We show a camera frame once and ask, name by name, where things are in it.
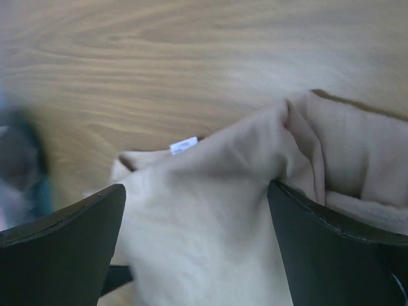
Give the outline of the beige t shirt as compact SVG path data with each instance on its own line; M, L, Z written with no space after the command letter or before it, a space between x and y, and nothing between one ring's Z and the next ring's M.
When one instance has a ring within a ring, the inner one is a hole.
M119 252L134 305L291 305L267 200L281 181L320 205L407 233L407 122L310 92L179 154L123 152Z

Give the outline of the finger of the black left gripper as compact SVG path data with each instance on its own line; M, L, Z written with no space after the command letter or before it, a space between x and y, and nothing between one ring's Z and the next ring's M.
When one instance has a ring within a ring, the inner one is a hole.
M129 266L110 265L101 290L101 296L105 296L132 281L133 276Z

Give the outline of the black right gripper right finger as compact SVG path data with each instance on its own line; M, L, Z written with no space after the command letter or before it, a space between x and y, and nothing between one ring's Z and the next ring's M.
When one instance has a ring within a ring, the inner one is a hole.
M270 182L267 198L294 305L407 305L407 236L280 182Z

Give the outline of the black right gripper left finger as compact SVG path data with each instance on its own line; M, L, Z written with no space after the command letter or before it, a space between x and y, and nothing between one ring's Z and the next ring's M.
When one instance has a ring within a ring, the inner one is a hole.
M1 305L96 305L115 252L126 190L114 184L1 232Z

